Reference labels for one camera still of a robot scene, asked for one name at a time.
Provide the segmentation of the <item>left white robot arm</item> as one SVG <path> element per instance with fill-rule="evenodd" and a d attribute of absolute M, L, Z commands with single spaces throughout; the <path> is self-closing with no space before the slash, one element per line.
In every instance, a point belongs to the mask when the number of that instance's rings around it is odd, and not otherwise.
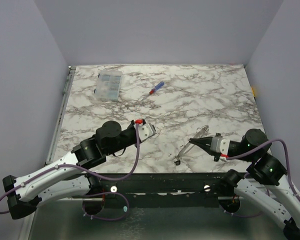
<path fill-rule="evenodd" d="M 91 169 L 105 163 L 107 156 L 125 152 L 130 146 L 136 147 L 138 157 L 140 144 L 155 134 L 155 127 L 144 119 L 132 120 L 125 130 L 118 122 L 107 121 L 92 137 L 81 141 L 59 160 L 21 177 L 4 177 L 5 194 L 0 197 L 0 202 L 6 198 L 6 213 L 18 220 L 50 201 L 86 194 L 91 198 L 96 197 L 101 190 L 100 180 L 121 181 L 132 173 L 113 178 Z"/>

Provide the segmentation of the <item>black key tag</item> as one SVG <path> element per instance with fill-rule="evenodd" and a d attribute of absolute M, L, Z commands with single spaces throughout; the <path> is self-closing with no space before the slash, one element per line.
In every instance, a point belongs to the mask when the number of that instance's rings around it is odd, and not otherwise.
<path fill-rule="evenodd" d="M 181 161 L 180 161 L 180 160 L 175 161 L 175 165 L 176 165 L 176 166 L 179 166 L 180 164 L 181 164 Z"/>

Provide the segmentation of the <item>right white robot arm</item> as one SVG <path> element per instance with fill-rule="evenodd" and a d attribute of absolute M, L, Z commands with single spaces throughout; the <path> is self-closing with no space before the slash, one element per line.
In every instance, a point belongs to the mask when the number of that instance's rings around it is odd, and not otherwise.
<path fill-rule="evenodd" d="M 288 240 L 300 240 L 300 192 L 290 177 L 290 164 L 282 165 L 268 153 L 272 140 L 264 132 L 256 128 L 249 129 L 240 142 L 217 133 L 215 136 L 190 138 L 189 143 L 214 156 L 216 162 L 248 162 L 248 175 L 270 190 L 275 199 L 257 189 L 234 169 L 230 169 L 218 181 L 218 191 L 226 196 L 237 195 L 250 201 L 282 229 Z"/>

